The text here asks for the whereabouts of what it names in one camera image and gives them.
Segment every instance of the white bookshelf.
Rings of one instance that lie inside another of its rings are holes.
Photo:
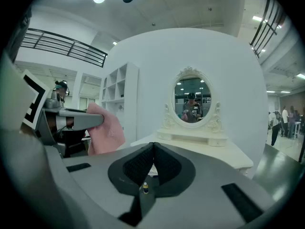
[[[100,106],[118,117],[124,129],[124,146],[136,141],[138,74],[139,68],[128,62],[102,78],[101,83]]]

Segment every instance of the black metal railing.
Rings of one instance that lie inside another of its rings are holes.
[[[99,67],[103,67],[107,53],[75,39],[53,32],[28,28],[21,47],[54,52]]]
[[[269,43],[269,41],[273,37],[273,35],[277,35],[276,30],[281,28],[281,25],[283,24],[284,19],[286,17],[284,10],[279,5],[279,3],[277,3],[275,0],[272,0],[272,6],[271,6],[271,9],[269,10],[270,3],[271,3],[271,0],[267,0],[262,20],[257,28],[257,31],[255,33],[255,36],[254,36],[252,42],[249,43],[258,59],[260,57],[260,54],[262,52],[264,52],[264,48]]]

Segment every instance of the floor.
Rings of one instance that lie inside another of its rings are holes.
[[[282,139],[278,142],[278,148],[281,148],[291,156],[296,157],[296,152],[294,150],[291,151],[290,149],[298,146],[296,145],[296,142],[290,141],[291,142],[287,142],[285,139]],[[285,155],[276,148],[266,144],[263,157],[258,165],[253,180],[261,185],[275,201],[278,201],[294,190],[304,172],[304,165],[301,165],[290,156]]]
[[[271,145],[271,135],[272,130],[268,131],[267,144]],[[274,144],[274,148],[286,154],[287,156],[293,158],[298,161],[301,153],[301,148],[303,144],[304,135],[299,135],[298,138],[288,139],[287,137],[281,137],[280,132],[277,136],[276,142]]]

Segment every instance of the pink cloth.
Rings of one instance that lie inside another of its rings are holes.
[[[88,155],[113,152],[125,143],[124,132],[119,119],[96,103],[88,105],[87,113],[104,116],[103,124],[88,129],[91,141]]]

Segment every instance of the oval mirror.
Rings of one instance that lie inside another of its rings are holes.
[[[203,79],[184,76],[175,86],[173,108],[180,119],[188,123],[201,121],[211,107],[211,93]]]

